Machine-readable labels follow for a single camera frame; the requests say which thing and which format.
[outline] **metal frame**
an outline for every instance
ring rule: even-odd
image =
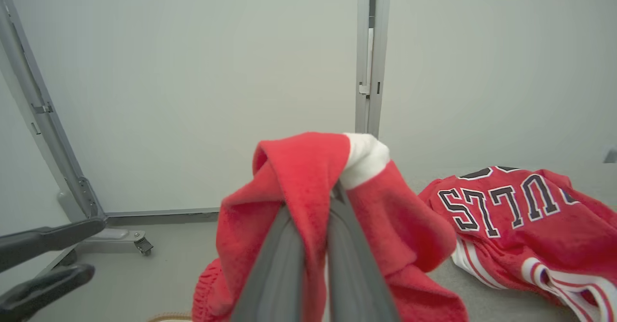
[[[373,61],[373,41],[375,40],[375,28],[368,28],[368,66],[366,67],[366,73],[368,74],[368,89],[371,87],[371,72],[372,72],[372,61]],[[366,99],[364,99],[366,105],[364,105],[364,131],[362,133],[368,133],[368,110],[370,105],[370,96],[367,94]]]
[[[371,70],[371,91],[368,108],[368,133],[379,138],[381,97],[384,92],[384,71],[386,68],[386,47],[388,45],[388,16],[390,0],[376,0],[375,35]]]
[[[355,131],[366,133],[366,94],[369,91],[368,72],[371,63],[368,58],[368,16],[370,0],[358,0],[358,40],[356,47],[355,78]]]
[[[13,0],[3,0],[3,6],[6,10],[0,10],[0,40],[13,72],[22,87],[24,96],[30,104],[30,109],[37,120],[39,131],[48,144],[49,150],[79,209],[74,210],[74,203],[61,203],[60,205],[62,205],[66,214],[71,217],[71,221],[78,221],[78,219],[74,219],[76,217],[81,219],[105,218],[106,215],[90,182],[84,177],[62,128],[60,118],[54,110],[55,106],[42,79],[32,49],[28,44]]]
[[[135,211],[135,212],[108,212],[107,217],[134,217],[134,216],[171,216],[171,215],[194,215],[217,213],[220,207],[196,208],[196,209],[177,209],[177,210],[154,210],[154,211]]]

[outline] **bulls jersey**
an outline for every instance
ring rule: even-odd
[[[494,289],[558,298],[617,322],[617,214],[547,170],[492,166],[419,195],[458,234],[454,263]]]

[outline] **black letter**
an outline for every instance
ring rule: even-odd
[[[562,190],[563,201],[568,205],[575,205],[578,203],[577,199],[574,199],[571,195],[569,195],[565,190]]]
[[[478,222],[476,222],[471,212],[469,212],[469,209],[467,209],[467,206],[464,206],[463,204],[453,204],[453,203],[450,203],[450,201],[448,201],[447,195],[452,195],[454,199],[459,199],[459,201],[462,201],[460,195],[458,195],[458,192],[456,191],[455,188],[451,190],[440,190],[438,194],[439,194],[439,198],[441,198],[441,201],[443,201],[443,205],[450,212],[465,213],[467,215],[467,219],[469,219],[469,222],[465,222],[463,220],[463,217],[460,217],[460,216],[452,217],[454,221],[456,221],[456,224],[458,225],[458,228],[460,230],[464,232],[467,232],[470,230],[478,231],[478,229],[480,228],[478,226]]]
[[[505,186],[496,189],[492,189],[489,191],[491,194],[491,200],[493,201],[493,205],[501,205],[501,197],[505,196],[510,208],[512,210],[512,216],[514,216],[514,221],[512,222],[512,229],[518,228],[523,225],[523,219],[521,217],[521,210],[516,203],[516,199],[514,197],[514,188],[512,186]]]
[[[542,218],[542,213],[538,210],[536,197],[531,190],[531,184],[535,183],[540,194],[542,194],[542,200],[544,201],[544,213],[549,216],[559,212],[559,206],[555,203],[553,196],[550,194],[548,186],[544,182],[544,179],[540,175],[533,174],[527,177],[521,184],[521,188],[525,193],[525,199],[527,199],[527,205],[529,205],[529,219],[536,221]]]
[[[481,179],[483,177],[488,177],[493,173],[493,170],[491,167],[489,168],[484,168],[482,170],[478,170],[475,171],[471,174],[467,174],[467,175],[462,175],[461,177],[459,177],[459,179],[461,180],[477,180],[477,179]]]
[[[484,221],[484,227],[486,228],[486,234],[489,237],[500,237],[499,230],[497,230],[492,222],[491,215],[489,215],[489,210],[486,208],[486,196],[484,193],[478,190],[470,190],[461,188],[463,191],[463,195],[465,195],[465,201],[469,204],[473,205],[473,201],[471,199],[478,200],[478,206],[480,207],[480,211],[482,212],[482,218]]]

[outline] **white wall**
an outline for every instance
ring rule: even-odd
[[[501,164],[617,205],[617,0],[391,0],[379,137],[419,192]]]
[[[13,0],[108,212],[218,208],[256,144],[353,131],[357,0]]]
[[[69,223],[56,200],[58,184],[9,91],[7,81],[16,77],[7,62],[0,46],[0,236]],[[34,278],[58,255],[48,252],[0,273],[0,293]]]

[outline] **white stripe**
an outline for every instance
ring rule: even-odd
[[[595,298],[595,302],[598,304],[598,308],[600,309],[600,315],[602,316],[601,321],[605,322],[608,320],[608,306],[604,303],[604,299],[602,298],[602,294],[592,286],[595,284],[597,287],[604,292],[604,296],[606,296],[606,300],[608,300],[608,304],[610,305],[613,311],[613,320],[617,318],[617,289],[615,285],[609,280],[602,278],[600,276],[593,275],[582,275],[582,274],[572,274],[572,273],[564,273],[561,271],[551,270],[550,274],[556,280],[560,280],[563,282],[567,282],[569,284],[580,284],[583,287],[571,287],[568,285],[560,285],[563,289],[567,289],[571,292],[580,292],[588,289],[589,292]]]
[[[580,308],[584,309],[586,313],[589,314],[592,320],[602,322],[606,322],[608,320],[606,305],[604,305],[601,300],[598,300],[598,298],[602,298],[599,296],[599,293],[593,287],[581,287],[580,289],[576,289],[574,287],[568,287],[567,285],[561,285],[556,282],[553,282],[552,284],[554,284],[555,287],[561,288],[570,298],[572,298],[572,300],[574,300],[580,306]],[[589,291],[593,295],[593,298],[595,298],[596,302],[598,303],[597,307],[589,304],[585,300],[585,298],[580,295],[580,292],[587,289],[589,289]]]
[[[474,267],[476,267],[478,272],[482,276],[484,276],[497,289],[508,289],[504,285],[497,282],[491,275],[489,275],[486,269],[482,267],[482,264],[480,264],[480,259],[478,259],[478,254],[476,253],[476,247],[474,246],[474,244],[469,241],[465,241],[465,245],[467,245],[467,251],[469,251],[469,258],[471,259],[471,262],[473,263]]]
[[[540,263],[540,265],[537,266],[536,271],[534,273],[531,273],[531,269],[533,268],[533,265],[535,265],[536,263],[540,263],[540,261],[537,258],[533,258],[533,257],[527,258],[523,262],[521,271],[522,271],[522,275],[525,281],[531,284],[535,284],[534,281],[531,280],[531,276],[533,274],[534,279],[536,279],[536,282],[538,283],[538,287],[561,297],[564,303],[570,306],[581,320],[584,320],[584,318],[582,317],[582,314],[579,313],[577,306],[569,302],[569,300],[560,291],[558,291],[554,287],[559,287],[560,289],[562,289],[565,292],[565,294],[569,296],[570,298],[572,298],[572,300],[574,300],[580,306],[581,309],[584,309],[586,313],[589,314],[589,316],[594,321],[606,322],[609,317],[608,307],[604,303],[604,299],[602,298],[602,295],[600,294],[600,292],[597,289],[595,289],[595,287],[592,286],[592,284],[595,284],[604,292],[604,295],[606,296],[608,300],[608,304],[610,304],[612,311],[613,311],[613,320],[617,318],[617,316],[615,316],[615,313],[617,312],[617,309],[616,309],[617,308],[617,289],[615,288],[615,285],[612,282],[600,276],[572,274],[572,273],[564,273],[561,271],[551,270],[551,269],[548,269],[548,267],[546,267],[546,265],[543,265],[542,263]],[[549,278],[549,285],[546,285],[542,282],[543,272],[546,272]],[[569,285],[559,284],[555,282],[555,280],[563,281],[569,284],[578,284],[582,286],[581,287],[571,287]],[[598,304],[597,307],[593,306],[592,304],[589,304],[580,295],[580,293],[585,290],[588,290],[593,295],[593,298],[595,298],[595,301]]]
[[[534,281],[531,280],[531,269],[534,267],[536,263],[539,263],[537,258],[529,257],[521,265],[521,276],[523,279],[530,284],[534,285]]]
[[[390,149],[370,134],[345,133],[349,157],[339,180],[345,190],[356,188],[379,175],[390,162]]]
[[[476,272],[473,271],[473,269],[471,268],[471,265],[469,265],[469,262],[467,261],[467,256],[465,256],[465,249],[463,249],[463,243],[458,236],[456,237],[456,249],[452,253],[452,261],[457,267],[465,270],[469,274],[476,277],[478,276]]]

